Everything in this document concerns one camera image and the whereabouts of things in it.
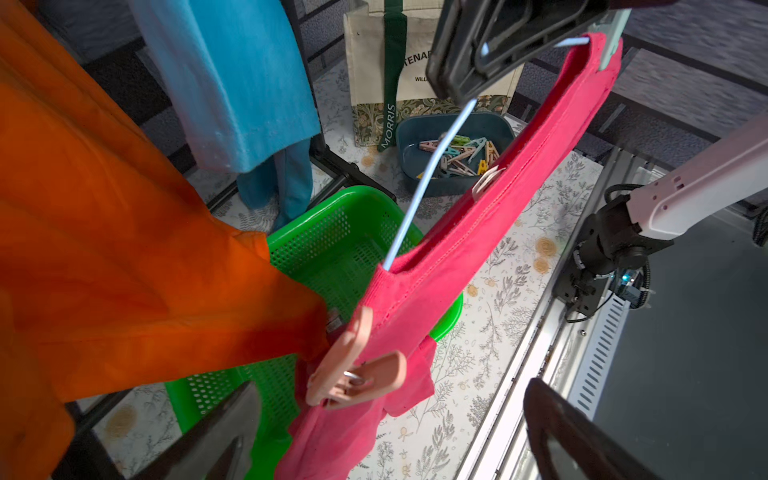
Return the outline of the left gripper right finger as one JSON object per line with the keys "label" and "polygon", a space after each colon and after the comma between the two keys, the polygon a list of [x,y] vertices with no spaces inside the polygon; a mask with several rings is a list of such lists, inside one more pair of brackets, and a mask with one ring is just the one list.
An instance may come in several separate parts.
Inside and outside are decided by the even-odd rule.
{"label": "left gripper right finger", "polygon": [[529,381],[523,410],[542,479],[657,477],[541,379]]}

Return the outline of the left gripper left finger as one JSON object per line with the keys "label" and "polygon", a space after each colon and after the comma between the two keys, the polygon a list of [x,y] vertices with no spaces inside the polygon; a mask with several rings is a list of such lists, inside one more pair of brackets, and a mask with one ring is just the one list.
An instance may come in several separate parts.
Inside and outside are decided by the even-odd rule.
{"label": "left gripper left finger", "polygon": [[247,381],[135,477],[243,479],[252,465],[260,414],[261,397]]}

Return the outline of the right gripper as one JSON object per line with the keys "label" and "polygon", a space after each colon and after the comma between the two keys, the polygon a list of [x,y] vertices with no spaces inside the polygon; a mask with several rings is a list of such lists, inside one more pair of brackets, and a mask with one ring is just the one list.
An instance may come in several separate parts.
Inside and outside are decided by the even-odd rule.
{"label": "right gripper", "polygon": [[426,67],[437,97],[463,107],[550,48],[586,45],[607,12],[667,6],[663,0],[446,1]]}

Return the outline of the lilac wire hanger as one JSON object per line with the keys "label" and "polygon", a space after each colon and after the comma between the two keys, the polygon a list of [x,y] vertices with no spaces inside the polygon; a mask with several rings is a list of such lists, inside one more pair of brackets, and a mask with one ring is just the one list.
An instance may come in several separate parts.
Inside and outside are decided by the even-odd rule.
{"label": "lilac wire hanger", "polygon": [[438,282],[472,277],[524,207],[573,150],[615,83],[619,65],[602,66],[607,38],[581,37],[534,118],[457,203],[407,253],[399,249],[421,199],[438,180],[439,146],[417,179],[412,203],[387,244],[379,269],[397,280]]}

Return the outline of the pink garment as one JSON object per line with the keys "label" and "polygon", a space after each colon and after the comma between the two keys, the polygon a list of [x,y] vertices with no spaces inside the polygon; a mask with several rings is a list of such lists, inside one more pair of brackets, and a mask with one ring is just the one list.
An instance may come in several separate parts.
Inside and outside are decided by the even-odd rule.
{"label": "pink garment", "polygon": [[355,402],[305,403],[291,427],[279,479],[344,479],[374,448],[378,427],[435,391],[431,330],[470,283],[536,191],[578,143],[619,74],[620,52],[602,33],[588,33],[566,56],[534,118],[491,170],[441,217],[421,242],[377,268],[360,302],[371,332],[357,361],[398,366],[394,390]]}

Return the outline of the pale green clothespin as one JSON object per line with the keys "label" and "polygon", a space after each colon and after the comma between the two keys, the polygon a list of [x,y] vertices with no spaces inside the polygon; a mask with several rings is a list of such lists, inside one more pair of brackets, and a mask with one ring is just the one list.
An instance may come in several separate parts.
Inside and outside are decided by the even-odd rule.
{"label": "pale green clothespin", "polygon": [[601,33],[605,36],[605,46],[600,58],[600,71],[608,67],[612,57],[617,52],[621,35],[628,23],[631,12],[631,9],[611,10],[601,20],[592,25],[592,32]]}

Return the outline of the pink clothespin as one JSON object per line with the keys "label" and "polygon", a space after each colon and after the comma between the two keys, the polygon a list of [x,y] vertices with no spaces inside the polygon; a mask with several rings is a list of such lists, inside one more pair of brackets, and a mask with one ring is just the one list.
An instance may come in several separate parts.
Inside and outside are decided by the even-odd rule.
{"label": "pink clothespin", "polygon": [[347,330],[328,350],[307,381],[305,402],[336,410],[372,401],[399,389],[407,376],[407,359],[392,351],[361,360],[373,329],[374,312],[361,307]]}

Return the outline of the orange garment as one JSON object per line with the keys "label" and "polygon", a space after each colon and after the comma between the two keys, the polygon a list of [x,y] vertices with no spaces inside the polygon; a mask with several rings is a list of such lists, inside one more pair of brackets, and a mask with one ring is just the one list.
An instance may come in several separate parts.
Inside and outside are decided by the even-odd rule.
{"label": "orange garment", "polygon": [[1,475],[45,479],[66,404],[327,345],[321,297],[193,187],[33,16],[1,5]]}

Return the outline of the blue t-shirt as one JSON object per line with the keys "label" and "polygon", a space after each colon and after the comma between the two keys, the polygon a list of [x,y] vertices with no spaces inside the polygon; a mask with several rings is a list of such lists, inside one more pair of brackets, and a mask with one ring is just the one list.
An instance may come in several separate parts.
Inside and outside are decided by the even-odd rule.
{"label": "blue t-shirt", "polygon": [[251,210],[272,198],[279,229],[311,201],[321,132],[279,1],[132,1],[130,10],[203,169],[234,173]]}

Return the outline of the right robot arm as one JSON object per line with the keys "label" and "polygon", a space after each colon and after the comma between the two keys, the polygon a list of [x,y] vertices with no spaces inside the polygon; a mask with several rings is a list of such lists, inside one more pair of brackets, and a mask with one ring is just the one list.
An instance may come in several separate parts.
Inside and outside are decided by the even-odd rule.
{"label": "right robot arm", "polygon": [[[426,67],[441,99],[465,106],[516,67],[551,47],[581,53],[604,35],[600,65],[618,58],[620,35],[635,8],[653,1],[447,1]],[[569,323],[603,306],[609,277],[647,272],[650,255],[713,213],[767,186],[767,117],[760,115],[683,166],[647,185],[613,186],[616,198],[586,219],[554,287]]]}

